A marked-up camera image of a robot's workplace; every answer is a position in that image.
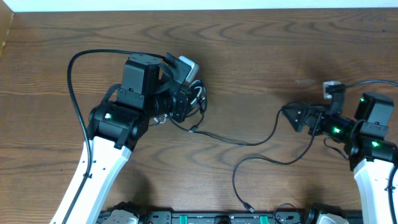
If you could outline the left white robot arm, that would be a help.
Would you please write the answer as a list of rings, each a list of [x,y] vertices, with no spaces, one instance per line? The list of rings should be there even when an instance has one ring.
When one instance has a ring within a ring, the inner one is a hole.
[[[81,158],[52,223],[95,223],[109,191],[152,118],[181,123],[200,89],[192,80],[199,66],[187,57],[127,51],[120,84],[111,86],[85,124],[72,87],[73,56],[67,70],[71,100],[85,138]]]

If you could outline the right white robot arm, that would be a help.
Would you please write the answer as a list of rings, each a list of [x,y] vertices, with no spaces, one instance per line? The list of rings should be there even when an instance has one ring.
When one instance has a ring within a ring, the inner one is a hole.
[[[341,115],[345,94],[329,95],[329,105],[289,103],[282,113],[296,132],[309,127],[344,145],[358,186],[364,223],[397,223],[397,145],[385,140],[394,102],[385,95],[363,93],[354,119]]]

